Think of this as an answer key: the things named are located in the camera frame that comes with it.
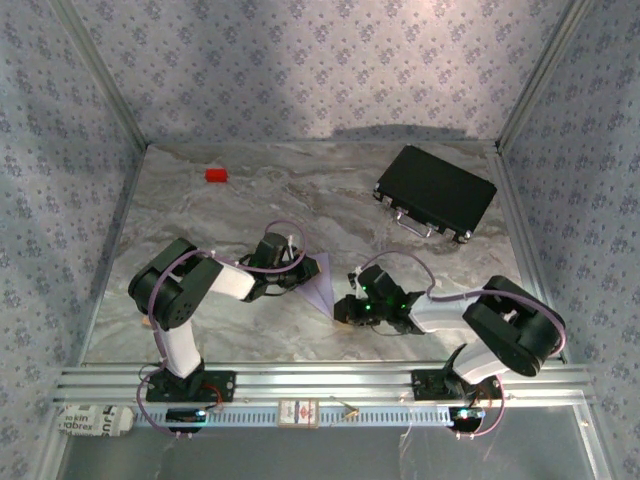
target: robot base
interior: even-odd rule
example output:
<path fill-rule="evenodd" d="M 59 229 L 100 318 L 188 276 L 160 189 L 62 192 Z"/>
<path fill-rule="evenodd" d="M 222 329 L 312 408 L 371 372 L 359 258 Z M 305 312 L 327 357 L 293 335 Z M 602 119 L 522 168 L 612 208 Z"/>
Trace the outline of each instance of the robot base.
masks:
<path fill-rule="evenodd" d="M 236 373 L 205 371 L 204 362 L 187 378 L 180 378 L 168 370 L 149 379 L 146 400 L 149 403 L 213 404 L 233 401 Z"/>

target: small label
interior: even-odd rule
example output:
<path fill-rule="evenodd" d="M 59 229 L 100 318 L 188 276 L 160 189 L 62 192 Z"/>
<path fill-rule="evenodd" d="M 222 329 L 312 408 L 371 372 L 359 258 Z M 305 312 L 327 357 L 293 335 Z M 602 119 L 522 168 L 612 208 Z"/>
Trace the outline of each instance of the small label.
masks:
<path fill-rule="evenodd" d="M 58 429 L 68 435 L 119 437 L 133 426 L 133 410 L 113 405 L 66 405 Z"/>
<path fill-rule="evenodd" d="M 278 426 L 318 428 L 317 400 L 280 400 L 278 402 Z"/>

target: triangular gray object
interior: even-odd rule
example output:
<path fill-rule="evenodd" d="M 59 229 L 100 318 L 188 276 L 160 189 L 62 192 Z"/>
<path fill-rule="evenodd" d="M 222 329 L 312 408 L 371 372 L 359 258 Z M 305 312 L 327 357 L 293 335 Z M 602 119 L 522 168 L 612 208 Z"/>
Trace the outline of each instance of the triangular gray object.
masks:
<path fill-rule="evenodd" d="M 333 299 L 333 286 L 331 285 L 329 254 L 326 252 L 317 253 L 309 255 L 309 257 L 318 262 L 321 272 L 304 285 L 297 287 L 294 292 L 298 292 L 307 302 L 333 320 L 333 305 L 335 302 Z"/>

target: wire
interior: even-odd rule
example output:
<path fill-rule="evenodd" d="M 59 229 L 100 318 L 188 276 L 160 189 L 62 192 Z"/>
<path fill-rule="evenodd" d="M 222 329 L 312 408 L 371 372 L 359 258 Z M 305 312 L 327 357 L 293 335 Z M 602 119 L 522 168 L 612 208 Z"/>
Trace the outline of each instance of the wire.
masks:
<path fill-rule="evenodd" d="M 240 260 L 238 260 L 238 263 L 241 265 L 244 265 L 247 260 L 249 260 L 251 258 L 251 254 L 247 253 L 245 256 L 243 256 L 242 258 L 240 258 Z"/>
<path fill-rule="evenodd" d="M 416 262 L 418 262 L 420 264 L 420 266 L 425 270 L 425 272 L 427 272 L 427 275 L 429 276 L 429 280 L 430 280 L 429 286 L 425 290 L 425 294 L 427 295 L 427 298 L 429 298 L 433 302 L 454 302 L 454 301 L 457 301 L 457 300 L 466 300 L 467 298 L 480 297 L 480 296 L 483 296 L 483 295 L 491 295 L 491 296 L 503 297 L 503 298 L 509 298 L 511 300 L 515 300 L 518 303 L 526 305 L 526 306 L 528 306 L 530 308 L 533 308 L 534 310 L 542 313 L 553 324 L 555 329 L 558 331 L 558 336 L 560 337 L 560 341 L 558 342 L 558 345 L 556 346 L 556 348 L 549 355 L 557 355 L 565 347 L 565 345 L 567 343 L 567 334 L 565 332 L 564 324 L 557 317 L 557 315 L 555 315 L 553 312 L 551 312 L 551 310 L 549 310 L 545 305 L 542 305 L 539 301 L 534 301 L 534 300 L 531 300 L 530 298 L 525 297 L 523 295 L 518 295 L 516 293 L 511 293 L 511 292 L 505 292 L 503 290 L 483 290 L 483 289 L 474 290 L 474 291 L 471 291 L 471 292 L 459 293 L 459 294 L 455 294 L 455 295 L 447 295 L 447 296 L 444 296 L 444 297 L 433 297 L 433 296 L 431 296 L 431 292 L 436 286 L 436 278 L 433 275 L 433 272 L 431 271 L 429 266 L 426 263 L 424 263 L 420 258 L 418 258 L 416 255 L 414 255 L 412 253 L 409 253 L 409 252 L 403 252 L 401 250 L 387 250 L 385 252 L 381 252 L 381 253 L 379 253 L 377 255 L 374 255 L 373 257 L 368 259 L 361 268 L 362 269 L 366 268 L 375 259 L 381 257 L 382 255 L 386 255 L 386 254 L 389 254 L 389 253 L 397 253 L 397 254 L 400 254 L 400 255 L 405 255 L 407 257 L 411 257 Z M 502 418 L 504 417 L 504 411 L 505 411 L 504 386 L 502 385 L 502 380 L 501 380 L 500 376 L 496 375 L 496 378 L 498 379 L 498 384 L 499 384 L 499 387 L 500 387 L 500 395 L 501 395 L 501 398 L 502 398 L 502 402 L 500 404 L 500 411 L 498 412 L 498 417 L 496 418 L 496 420 L 493 422 L 493 424 L 489 428 L 487 428 L 486 430 L 483 430 L 481 432 L 478 432 L 478 430 L 480 430 L 480 428 L 482 428 L 482 419 L 481 419 L 480 425 L 478 425 L 478 428 L 472 434 L 473 436 L 482 436 L 482 435 L 486 435 L 486 434 L 492 432 L 493 430 L 496 429 L 496 427 L 500 424 L 500 422 L 502 421 Z"/>
<path fill-rule="evenodd" d="M 474 395 L 473 401 L 469 405 L 469 408 L 473 407 L 475 403 L 480 400 L 480 393 L 484 393 L 484 396 L 487 398 L 487 400 L 489 400 L 489 408 L 491 408 L 493 406 L 493 399 L 491 398 L 491 394 L 489 393 L 489 391 L 484 388 L 481 383 L 476 385 L 476 394 Z"/>
<path fill-rule="evenodd" d="M 226 263 L 227 265 L 233 265 L 241 270 L 244 270 L 246 272 L 255 272 L 255 273 L 285 273 L 288 272 L 289 270 L 294 269 L 295 267 L 297 267 L 300 262 L 302 262 L 302 260 L 304 260 L 304 257 L 306 256 L 306 250 L 307 250 L 307 234 L 305 233 L 304 229 L 297 224 L 296 222 L 293 222 L 291 220 L 274 220 L 273 222 L 269 223 L 264 231 L 265 233 L 267 233 L 271 227 L 273 227 L 274 225 L 280 225 L 280 224 L 286 224 L 286 225 L 291 225 L 293 227 L 295 227 L 298 232 L 300 232 L 300 236 L 302 238 L 302 246 L 300 247 L 299 250 L 299 255 L 298 258 L 296 260 L 293 261 L 293 263 L 287 265 L 286 267 L 282 267 L 282 268 L 258 268 L 258 267 L 250 267 L 248 265 L 242 265 L 239 262 L 236 262 L 234 260 L 231 260 L 229 258 L 225 258 L 223 256 L 220 256 L 218 254 L 213 254 L 213 258 L 218 260 L 219 262 L 222 263 Z"/>
<path fill-rule="evenodd" d="M 384 252 L 378 253 L 377 255 L 374 255 L 373 257 L 369 258 L 366 262 L 364 262 L 364 265 L 362 265 L 363 270 L 365 268 L 367 268 L 369 266 L 369 264 L 371 262 L 373 262 L 374 260 L 376 260 L 377 258 L 383 256 L 383 255 L 388 255 L 390 253 L 395 253 L 398 255 L 404 255 L 405 257 L 410 257 L 413 258 L 416 262 L 418 262 L 420 264 L 420 266 L 424 269 L 425 272 L 427 272 L 427 275 L 429 275 L 429 280 L 430 280 L 430 284 L 427 287 L 426 293 L 427 296 L 431 296 L 431 290 L 433 290 L 436 286 L 436 277 L 433 274 L 433 272 L 431 271 L 431 269 L 429 268 L 429 266 L 424 263 L 420 258 L 418 258 L 416 255 L 414 255 L 413 253 L 410 252 L 403 252 L 402 250 L 386 250 Z"/>
<path fill-rule="evenodd" d="M 159 366 L 160 366 L 160 363 L 158 363 L 158 362 L 145 363 L 143 366 L 140 367 L 140 370 L 138 370 L 138 379 L 140 381 L 144 380 L 144 378 L 142 377 L 142 370 L 144 370 L 145 368 L 147 368 L 147 367 L 156 367 L 157 368 Z"/>
<path fill-rule="evenodd" d="M 425 270 L 425 272 L 427 272 L 430 283 L 427 289 L 425 290 L 425 293 L 430 300 L 434 302 L 454 302 L 456 300 L 466 300 L 467 298 L 480 297 L 482 295 L 493 295 L 496 297 L 503 297 L 503 298 L 509 298 L 511 300 L 515 300 L 523 305 L 526 305 L 542 313 L 558 331 L 558 336 L 560 337 L 560 341 L 557 347 L 549 355 L 557 355 L 565 347 L 567 343 L 567 334 L 565 332 L 564 325 L 558 319 L 558 317 L 554 313 L 552 313 L 547 307 L 542 305 L 540 302 L 533 301 L 523 295 L 518 295 L 516 293 L 511 293 L 511 292 L 505 292 L 503 290 L 475 290 L 472 292 L 458 293 L 455 295 L 448 295 L 445 297 L 432 297 L 431 291 L 436 286 L 436 278 L 433 275 L 433 272 L 431 271 L 429 266 L 426 263 L 424 263 L 420 258 L 418 258 L 416 255 L 409 252 L 403 252 L 402 250 L 387 250 L 387 251 L 378 253 L 377 255 L 374 255 L 373 257 L 369 258 L 361 268 L 362 269 L 366 268 L 375 259 L 381 257 L 382 255 L 387 255 L 389 253 L 396 253 L 396 254 L 405 255 L 407 257 L 413 258 L 416 262 L 420 264 L 420 266 Z"/>
<path fill-rule="evenodd" d="M 466 300 L 467 298 L 481 297 L 483 295 L 492 295 L 492 296 L 496 296 L 496 297 L 504 297 L 504 298 L 509 298 L 511 300 L 515 300 L 518 303 L 524 304 L 527 307 L 531 307 L 534 310 L 539 311 L 545 317 L 547 317 L 547 320 L 549 320 L 553 324 L 553 326 L 558 331 L 558 335 L 560 337 L 560 341 L 558 342 L 558 346 L 549 355 L 556 355 L 556 354 L 560 353 L 562 351 L 562 349 L 564 348 L 564 346 L 566 345 L 566 343 L 567 343 L 567 334 L 566 334 L 566 332 L 564 330 L 564 325 L 558 319 L 558 317 L 556 315 L 554 315 L 547 307 L 545 307 L 541 303 L 539 303 L 537 301 L 534 301 L 534 300 L 531 300 L 531 299 L 525 297 L 524 295 L 518 295 L 517 293 L 505 292 L 503 290 L 475 290 L 473 292 L 459 293 L 459 294 L 456 294 L 456 295 L 449 295 L 449 296 L 446 296 L 446 297 L 432 297 L 432 296 L 429 296 L 429 298 L 431 300 L 433 300 L 434 302 L 454 302 L 456 300 Z"/>
<path fill-rule="evenodd" d="M 296 287 L 298 287 L 298 285 L 295 285 L 295 286 L 289 287 L 289 288 L 285 288 L 281 292 L 276 292 L 276 293 L 265 292 L 265 293 L 263 293 L 263 295 L 265 297 L 281 297 L 285 293 L 293 292 L 296 289 Z"/>
<path fill-rule="evenodd" d="M 156 304 L 156 298 L 158 297 L 158 292 L 160 291 L 160 287 L 165 282 L 167 277 L 171 274 L 171 272 L 173 272 L 178 267 L 178 265 L 181 265 L 186 260 L 188 260 L 189 258 L 195 255 L 205 255 L 210 257 L 211 253 L 205 250 L 192 250 L 190 252 L 185 253 L 184 255 L 179 256 L 169 265 L 169 267 L 164 272 L 160 274 L 160 276 L 158 277 L 158 280 L 156 281 L 156 284 L 153 286 L 153 289 L 151 290 L 151 295 L 149 295 L 149 304 L 147 305 L 147 316 L 149 318 L 149 322 L 151 323 L 151 327 L 153 328 L 153 338 L 155 339 L 156 347 L 158 347 L 158 351 L 160 352 L 160 356 L 162 357 L 162 363 L 160 364 L 160 367 L 158 367 L 156 370 L 149 372 L 147 376 L 144 377 L 144 379 L 140 382 L 140 384 L 138 385 L 138 388 L 136 389 L 136 403 L 138 404 L 140 413 L 142 413 L 142 415 L 147 420 L 147 422 L 149 422 L 149 425 L 151 425 L 151 427 L 154 430 L 164 435 L 168 435 L 170 437 L 176 437 L 176 438 L 180 437 L 180 432 L 172 432 L 167 427 L 158 425 L 155 422 L 155 420 L 151 418 L 151 415 L 149 415 L 149 412 L 147 412 L 147 410 L 144 408 L 144 405 L 142 403 L 142 387 L 144 385 L 149 384 L 149 380 L 153 375 L 164 371 L 165 368 L 167 368 L 167 363 L 168 363 L 167 349 L 164 345 L 164 342 L 162 341 L 162 337 L 160 337 L 160 326 L 158 325 L 156 317 L 153 314 L 153 309 Z"/>
<path fill-rule="evenodd" d="M 204 410 L 211 410 L 212 408 L 215 408 L 218 405 L 222 405 L 222 394 L 220 393 L 220 390 L 218 390 L 218 387 L 216 387 L 215 385 L 210 385 L 208 383 L 203 383 L 202 388 L 213 390 L 214 392 L 216 392 L 216 395 L 218 396 L 216 403 L 214 403 L 213 405 L 209 405 L 208 407 L 205 407 Z"/>
<path fill-rule="evenodd" d="M 476 429 L 476 431 L 471 434 L 474 437 L 481 437 L 483 435 L 487 435 L 488 433 L 491 433 L 492 431 L 494 431 L 498 427 L 498 425 L 502 421 L 502 417 L 504 417 L 504 411 L 505 411 L 505 407 L 506 407 L 506 405 L 505 405 L 506 404 L 506 399 L 505 399 L 505 395 L 504 395 L 504 385 L 502 385 L 502 378 L 500 378 L 500 375 L 496 375 L 496 379 L 498 380 L 498 386 L 500 387 L 500 397 L 501 397 L 500 411 L 498 412 L 498 416 L 493 421 L 491 426 L 489 428 L 485 429 L 485 430 L 482 430 L 481 432 L 478 431 L 478 430 L 480 430 L 480 428 L 482 428 L 482 422 L 480 422 L 480 425 L 478 425 L 478 428 Z"/>
<path fill-rule="evenodd" d="M 404 333 L 380 333 L 379 331 L 376 330 L 375 326 L 373 325 L 369 325 L 369 326 L 371 327 L 371 330 L 373 330 L 375 333 L 377 333 L 381 337 L 401 337 L 403 335 L 406 335 Z"/>

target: red wire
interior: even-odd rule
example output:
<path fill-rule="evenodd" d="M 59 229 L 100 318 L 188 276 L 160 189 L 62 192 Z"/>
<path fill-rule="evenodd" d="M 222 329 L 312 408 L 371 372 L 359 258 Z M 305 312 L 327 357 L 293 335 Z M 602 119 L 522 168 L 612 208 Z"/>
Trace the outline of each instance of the red wire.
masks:
<path fill-rule="evenodd" d="M 215 385 L 209 385 L 208 383 L 203 383 L 202 388 L 206 388 L 208 390 L 213 390 L 214 392 L 216 392 L 216 395 L 218 396 L 218 400 L 216 400 L 216 404 L 214 405 L 215 407 L 222 404 L 222 394 L 220 393 L 220 390 L 218 390 L 218 388 Z"/>

